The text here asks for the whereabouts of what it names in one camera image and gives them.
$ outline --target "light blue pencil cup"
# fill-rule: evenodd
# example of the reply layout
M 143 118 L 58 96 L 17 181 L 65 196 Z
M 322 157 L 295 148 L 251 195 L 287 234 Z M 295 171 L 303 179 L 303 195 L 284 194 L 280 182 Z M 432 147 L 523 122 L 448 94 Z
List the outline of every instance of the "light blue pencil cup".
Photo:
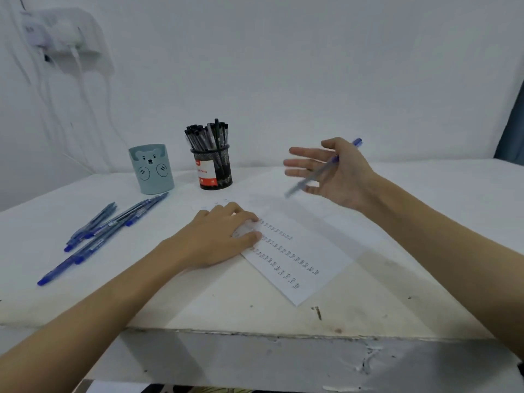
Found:
M 129 149 L 129 156 L 142 193 L 158 194 L 173 189 L 166 145 L 135 146 Z

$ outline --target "product label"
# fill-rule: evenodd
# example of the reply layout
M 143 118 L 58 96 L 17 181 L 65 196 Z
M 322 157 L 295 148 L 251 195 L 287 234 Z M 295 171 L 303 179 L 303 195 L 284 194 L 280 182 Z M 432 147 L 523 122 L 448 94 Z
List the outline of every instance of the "product label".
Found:
M 216 181 L 215 162 L 213 160 L 195 160 L 198 180 L 203 186 L 218 186 Z

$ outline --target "black mesh pen holder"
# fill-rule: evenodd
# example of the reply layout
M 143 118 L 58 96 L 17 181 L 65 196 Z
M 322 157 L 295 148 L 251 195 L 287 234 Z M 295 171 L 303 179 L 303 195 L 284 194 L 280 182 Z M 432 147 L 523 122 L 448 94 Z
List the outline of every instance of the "black mesh pen holder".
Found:
M 229 145 L 218 150 L 191 150 L 195 157 L 200 188 L 219 190 L 231 186 L 233 178 L 227 149 Z

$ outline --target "hand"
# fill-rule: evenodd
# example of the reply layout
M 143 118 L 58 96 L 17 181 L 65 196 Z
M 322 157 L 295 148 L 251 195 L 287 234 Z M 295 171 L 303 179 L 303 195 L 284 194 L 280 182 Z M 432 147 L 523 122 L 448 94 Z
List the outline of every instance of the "hand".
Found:
M 184 269 L 211 266 L 240 254 L 262 238 L 259 231 L 231 237 L 247 220 L 256 222 L 258 217 L 236 203 L 225 207 L 217 205 L 211 211 L 201 210 L 192 222 L 162 241 L 154 251 L 164 259 L 180 260 Z
M 339 155 L 338 165 L 319 177 L 319 186 L 307 186 L 304 191 L 330 199 L 332 202 L 359 210 L 370 191 L 370 184 L 377 177 L 364 156 L 342 138 L 327 139 L 321 142 L 326 149 L 307 149 L 292 147 L 289 152 L 306 159 L 284 160 L 285 174 L 289 177 L 307 178 L 335 155 Z

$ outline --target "pen holder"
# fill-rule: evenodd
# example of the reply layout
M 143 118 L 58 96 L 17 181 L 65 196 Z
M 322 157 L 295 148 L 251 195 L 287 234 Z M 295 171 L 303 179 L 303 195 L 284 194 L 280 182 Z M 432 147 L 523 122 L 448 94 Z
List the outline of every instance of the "pen holder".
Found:
M 173 189 L 166 145 L 135 146 L 129 149 L 129 156 L 142 193 L 158 194 Z
M 201 189 L 219 190 L 233 183 L 227 149 L 229 145 L 219 150 L 191 150 L 195 158 Z

